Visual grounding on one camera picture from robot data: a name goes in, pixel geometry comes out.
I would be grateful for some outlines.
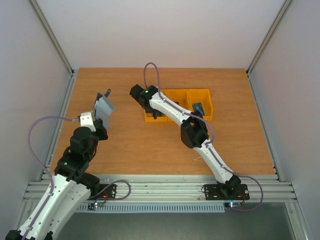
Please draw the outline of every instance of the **brown table surface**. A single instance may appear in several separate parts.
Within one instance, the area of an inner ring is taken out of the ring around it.
[[[262,125],[244,69],[160,68],[163,89],[210,89],[214,107],[213,143],[225,163],[239,174],[274,174]],[[149,85],[157,85],[156,71],[148,68]],[[97,92],[111,88],[109,99],[116,109],[107,129],[109,139],[100,141],[87,170],[92,174],[212,174],[203,159],[180,140],[174,122],[146,123],[141,106],[129,96],[141,86],[142,68],[81,68],[66,117],[91,111]],[[51,171],[79,123],[63,124]]]

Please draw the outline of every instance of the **metal grille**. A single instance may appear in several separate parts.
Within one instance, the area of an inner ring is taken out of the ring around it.
[[[77,213],[224,213],[223,203],[107,203],[94,210],[83,203]]]

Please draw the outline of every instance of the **orange container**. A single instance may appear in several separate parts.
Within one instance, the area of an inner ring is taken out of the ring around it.
[[[167,90],[162,89],[161,92],[163,92],[164,95],[167,95]],[[144,112],[144,121],[146,123],[165,123],[165,122],[168,122],[168,117],[164,115],[164,116],[157,116],[156,119],[154,119],[154,116],[152,116],[152,113]]]
[[[188,98],[190,102],[190,111],[194,111],[193,104],[201,104],[204,116],[203,119],[211,121],[214,115],[214,107],[212,105],[209,89],[188,89]]]
[[[165,95],[184,109],[192,107],[188,98],[188,89],[167,89]],[[168,117],[168,122],[173,122],[173,120]]]

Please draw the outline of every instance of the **robotic arm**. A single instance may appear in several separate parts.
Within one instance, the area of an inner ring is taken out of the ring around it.
[[[85,171],[96,154],[98,142],[108,139],[106,128],[115,107],[101,95],[94,109],[95,114],[90,111],[79,116],[81,127],[74,130],[70,146],[54,169],[54,185],[49,185],[29,218],[18,230],[11,230],[6,240],[56,239],[79,205],[101,190],[100,179]]]
[[[190,149],[194,149],[204,159],[213,172],[220,193],[226,200],[238,190],[241,180],[232,174],[210,142],[206,124],[199,120],[203,116],[199,111],[191,112],[167,98],[158,88],[150,85],[143,89],[138,84],[131,88],[130,95],[153,117],[161,112],[180,126],[181,140]]]

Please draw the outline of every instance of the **white wall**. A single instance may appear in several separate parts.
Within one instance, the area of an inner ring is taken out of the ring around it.
[[[39,177],[27,130],[36,119],[57,114],[69,75],[28,1],[4,1],[0,29],[0,239],[5,239],[28,181]],[[40,124],[32,135],[40,156],[52,125]]]
[[[38,0],[74,69],[248,68],[283,0]]]
[[[320,236],[320,1],[295,0],[252,73],[275,158]]]

